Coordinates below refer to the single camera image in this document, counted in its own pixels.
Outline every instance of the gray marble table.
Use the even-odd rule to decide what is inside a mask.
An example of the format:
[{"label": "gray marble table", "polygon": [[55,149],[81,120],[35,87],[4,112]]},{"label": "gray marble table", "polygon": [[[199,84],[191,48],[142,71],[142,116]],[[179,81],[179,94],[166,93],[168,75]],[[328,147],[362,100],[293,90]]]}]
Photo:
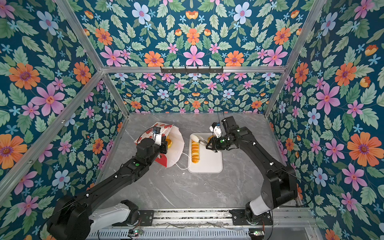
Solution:
[{"label": "gray marble table", "polygon": [[[276,159],[280,153],[262,114],[228,113],[237,124],[247,126],[260,144]],[[218,121],[217,114],[132,114],[113,159],[103,178],[116,172],[122,163],[136,152],[133,143],[144,130],[155,122],[174,124],[184,138],[184,152],[188,152],[189,135],[209,132],[209,126]],[[244,207],[260,194],[263,182],[260,171],[241,150],[223,151],[223,170],[218,174],[196,174],[180,170],[176,165],[165,168],[154,162],[150,170],[106,200],[101,208],[116,205],[122,200],[133,201],[139,208],[220,208]],[[188,157],[181,155],[179,166],[186,168]]]}]

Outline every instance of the white cable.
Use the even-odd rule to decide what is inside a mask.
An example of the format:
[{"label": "white cable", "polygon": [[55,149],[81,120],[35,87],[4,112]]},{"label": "white cable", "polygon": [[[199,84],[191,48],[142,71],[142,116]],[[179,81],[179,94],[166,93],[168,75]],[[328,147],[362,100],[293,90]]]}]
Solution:
[{"label": "white cable", "polygon": [[[189,160],[191,160],[191,158],[189,157],[189,155],[188,154],[186,154],[186,153],[183,153],[182,152],[182,154],[184,154],[184,155],[186,155],[187,157],[188,157],[188,159]],[[188,161],[188,163],[187,163],[187,168],[181,168],[181,167],[179,167],[179,165],[177,164],[177,163],[175,163],[176,164],[176,166],[178,167],[178,168],[180,168],[181,170],[187,170],[190,166],[189,166],[189,161]]]}]

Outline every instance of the orange flower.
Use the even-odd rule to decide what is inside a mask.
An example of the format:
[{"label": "orange flower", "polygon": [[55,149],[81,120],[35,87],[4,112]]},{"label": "orange flower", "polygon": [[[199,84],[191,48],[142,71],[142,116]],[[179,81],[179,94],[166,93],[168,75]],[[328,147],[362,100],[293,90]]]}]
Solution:
[{"label": "orange flower", "polygon": [[192,103],[192,107],[198,109],[199,107],[201,107],[201,103],[200,103],[199,101],[194,101],[194,102]]},{"label": "orange flower", "polygon": [[141,108],[141,103],[138,103],[137,101],[132,101],[131,105],[134,109],[140,109]]},{"label": "orange flower", "polygon": [[296,186],[297,186],[297,196],[299,196],[299,198],[302,200],[303,195],[301,193],[303,192],[303,190],[301,189],[301,187],[299,187],[299,184],[296,183]]},{"label": "orange flower", "polygon": [[13,167],[13,162],[18,162],[23,156],[21,153],[27,151],[26,144],[22,144],[23,141],[19,136],[12,139],[10,134],[0,135],[0,164],[2,164],[2,169]]},{"label": "orange flower", "polygon": [[280,31],[277,31],[276,36],[273,38],[275,44],[283,45],[288,38],[291,36],[291,29],[282,28]]},{"label": "orange flower", "polygon": [[99,153],[101,152],[101,150],[103,149],[103,147],[104,147],[103,140],[101,140],[101,138],[96,139],[95,143],[93,144],[93,149],[92,149],[92,151],[93,151],[95,154],[99,154]]},{"label": "orange flower", "polygon": [[295,11],[293,11],[292,13],[291,13],[291,18],[295,18],[295,17],[297,17],[297,15],[299,15],[299,10],[295,10]]},{"label": "orange flower", "polygon": [[149,51],[149,54],[146,53],[144,55],[144,62],[148,64],[148,67],[162,67],[164,66],[164,59],[161,58],[159,53],[155,53],[154,51]]},{"label": "orange flower", "polygon": [[18,63],[17,68],[11,67],[9,72],[12,73],[9,78],[12,82],[16,82],[15,85],[19,88],[30,90],[40,82],[40,78],[37,77],[40,75],[39,72],[29,64]]},{"label": "orange flower", "polygon": [[363,167],[367,166],[367,162],[370,166],[374,167],[379,164],[377,159],[384,158],[384,150],[377,148],[381,146],[381,141],[377,137],[371,138],[371,134],[368,132],[361,132],[360,136],[355,133],[351,137],[352,142],[348,142],[347,148],[351,150],[349,155],[352,160],[358,160],[358,164]]},{"label": "orange flower", "polygon": [[96,37],[98,38],[99,42],[103,43],[104,45],[112,45],[112,37],[111,34],[108,31],[105,31],[103,28],[96,28]]},{"label": "orange flower", "polygon": [[228,57],[225,58],[225,62],[227,63],[227,67],[240,67],[241,63],[244,62],[243,53],[239,53],[239,51],[234,51],[233,53],[228,53]]},{"label": "orange flower", "polygon": [[258,109],[259,107],[262,106],[262,104],[263,103],[261,101],[254,101],[251,106],[252,108]]},{"label": "orange flower", "polygon": [[185,12],[185,15],[187,16],[187,19],[197,19],[199,12],[198,11],[187,11]]},{"label": "orange flower", "polygon": [[89,18],[89,19],[93,19],[93,13],[91,13],[90,11],[85,11],[84,12],[85,13],[85,15]]},{"label": "orange flower", "polygon": [[325,238],[327,240],[340,240],[340,237],[335,234],[335,232],[332,229],[327,229],[325,231]]},{"label": "orange flower", "polygon": [[91,78],[88,66],[86,66],[83,62],[80,62],[80,64],[75,63],[74,66],[75,68],[73,69],[73,73],[76,74],[77,81],[81,81],[81,83],[85,85]]},{"label": "orange flower", "polygon": [[309,69],[307,68],[307,63],[301,63],[300,66],[297,67],[295,73],[295,82],[298,84],[302,84],[307,79],[307,74],[309,73]]},{"label": "orange flower", "polygon": [[175,35],[176,36],[181,36],[181,29],[177,29],[176,31],[175,31]]},{"label": "orange flower", "polygon": [[287,150],[291,152],[293,150],[294,145],[295,144],[293,143],[292,139],[287,138],[287,140],[285,141],[285,146],[287,147]]},{"label": "orange flower", "polygon": [[204,35],[205,36],[210,36],[212,33],[211,33],[211,30],[209,30],[209,29],[205,29],[204,30]]},{"label": "orange flower", "polygon": [[376,45],[369,45],[366,49],[365,49],[365,55],[366,56],[370,56],[372,54],[374,54],[379,48],[376,46]]},{"label": "orange flower", "polygon": [[337,77],[335,77],[335,82],[337,82],[337,85],[342,86],[344,84],[344,86],[347,86],[349,85],[349,81],[352,81],[355,78],[355,72],[357,69],[355,66],[352,66],[353,63],[348,63],[348,65],[344,63],[341,65],[340,69],[337,69]]},{"label": "orange flower", "polygon": [[188,38],[187,40],[192,45],[196,45],[196,43],[200,41],[199,37],[200,37],[200,34],[197,32],[195,28],[191,28],[189,30],[189,33],[187,33],[187,38]]},{"label": "orange flower", "polygon": [[118,132],[120,132],[121,126],[122,126],[122,122],[120,122],[120,123],[118,124]]},{"label": "orange flower", "polygon": [[362,86],[363,88],[368,88],[370,85],[371,85],[371,79],[368,76],[363,77],[360,80],[360,86]]}]

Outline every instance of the white cutting board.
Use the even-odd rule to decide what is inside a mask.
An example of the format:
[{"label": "white cutting board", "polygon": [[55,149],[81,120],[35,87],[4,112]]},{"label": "white cutting board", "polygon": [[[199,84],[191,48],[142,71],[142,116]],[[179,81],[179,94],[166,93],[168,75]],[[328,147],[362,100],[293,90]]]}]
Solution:
[{"label": "white cutting board", "polygon": [[[192,134],[201,137],[206,141],[208,140],[208,137],[212,136],[212,133],[197,132]],[[223,158],[221,152],[214,152],[212,150],[208,150],[200,144],[200,161],[198,163],[193,163],[191,160],[191,150],[192,140],[191,136],[189,136],[188,171],[192,173],[220,173],[223,170]]]}]

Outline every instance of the paper bag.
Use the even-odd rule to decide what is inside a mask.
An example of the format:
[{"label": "paper bag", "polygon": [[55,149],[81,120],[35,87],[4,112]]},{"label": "paper bag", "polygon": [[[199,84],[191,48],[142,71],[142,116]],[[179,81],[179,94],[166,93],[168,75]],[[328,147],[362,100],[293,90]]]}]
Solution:
[{"label": "paper bag", "polygon": [[[156,122],[152,127],[160,127],[162,136],[169,136],[169,139],[172,141],[172,145],[168,148],[167,154],[160,154],[160,158],[156,158],[156,162],[160,163],[164,167],[172,167],[177,161],[179,161],[180,156],[184,149],[184,140],[181,136],[179,128],[174,125],[165,124],[162,122]],[[153,136],[152,129],[146,131],[135,143],[140,143],[144,138],[152,138]]]}]

